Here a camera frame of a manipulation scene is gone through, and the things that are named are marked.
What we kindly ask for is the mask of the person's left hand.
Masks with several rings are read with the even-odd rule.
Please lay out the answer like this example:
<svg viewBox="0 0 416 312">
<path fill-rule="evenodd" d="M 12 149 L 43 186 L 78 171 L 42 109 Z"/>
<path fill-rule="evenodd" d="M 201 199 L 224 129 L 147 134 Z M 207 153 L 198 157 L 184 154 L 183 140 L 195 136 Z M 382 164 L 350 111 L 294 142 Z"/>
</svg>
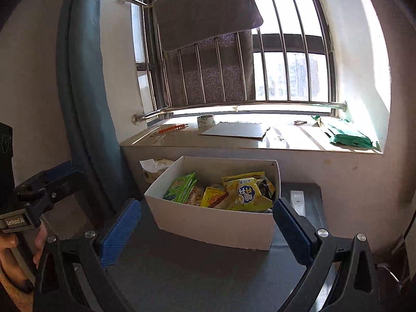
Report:
<svg viewBox="0 0 416 312">
<path fill-rule="evenodd" d="M 47 229 L 42 223 L 38 234 L 34 240 L 36 253 L 33 256 L 33 262 L 36 267 L 39 266 L 42 250 L 47 239 Z M 13 255 L 12 249 L 18 246 L 18 238 L 15 234 L 1 233 L 1 267 L 9 282 L 20 291 L 28 291 L 30 281 L 28 276 L 18 264 L 16 257 Z"/>
</svg>

